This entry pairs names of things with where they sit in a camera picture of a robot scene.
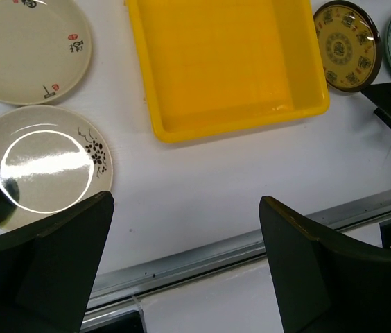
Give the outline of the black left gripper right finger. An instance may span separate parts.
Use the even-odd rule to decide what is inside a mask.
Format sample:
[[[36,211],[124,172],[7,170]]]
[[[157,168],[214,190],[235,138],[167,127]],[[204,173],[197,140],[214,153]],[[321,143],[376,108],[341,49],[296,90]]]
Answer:
[[[285,332],[391,332],[391,250],[269,196],[259,220]]]

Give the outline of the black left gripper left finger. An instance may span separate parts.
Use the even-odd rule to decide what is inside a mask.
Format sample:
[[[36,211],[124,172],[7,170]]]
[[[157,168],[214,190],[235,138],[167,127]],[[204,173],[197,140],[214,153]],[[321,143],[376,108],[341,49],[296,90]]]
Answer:
[[[0,235],[0,332],[79,332],[110,230],[102,191]]]

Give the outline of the yellow brown patterned plate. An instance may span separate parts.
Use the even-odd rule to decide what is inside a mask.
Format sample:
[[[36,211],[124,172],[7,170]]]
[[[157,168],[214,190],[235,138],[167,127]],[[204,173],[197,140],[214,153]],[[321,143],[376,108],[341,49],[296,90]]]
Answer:
[[[329,1],[318,8],[313,21],[327,84],[346,93],[371,85],[383,59],[371,17],[350,1]]]

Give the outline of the cream plate with black flowers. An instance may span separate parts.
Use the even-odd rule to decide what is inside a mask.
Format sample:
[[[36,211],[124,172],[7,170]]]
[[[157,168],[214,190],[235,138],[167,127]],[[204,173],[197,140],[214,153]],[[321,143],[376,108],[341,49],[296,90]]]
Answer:
[[[0,116],[0,229],[57,214],[112,181],[109,147],[83,116],[49,105]]]

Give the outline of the cream plate with calligraphy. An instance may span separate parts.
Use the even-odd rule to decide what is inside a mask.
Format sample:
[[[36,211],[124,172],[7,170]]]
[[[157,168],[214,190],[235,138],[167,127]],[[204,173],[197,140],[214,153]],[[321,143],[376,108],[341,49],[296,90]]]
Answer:
[[[70,92],[92,58],[75,1],[0,1],[0,102],[35,105]]]

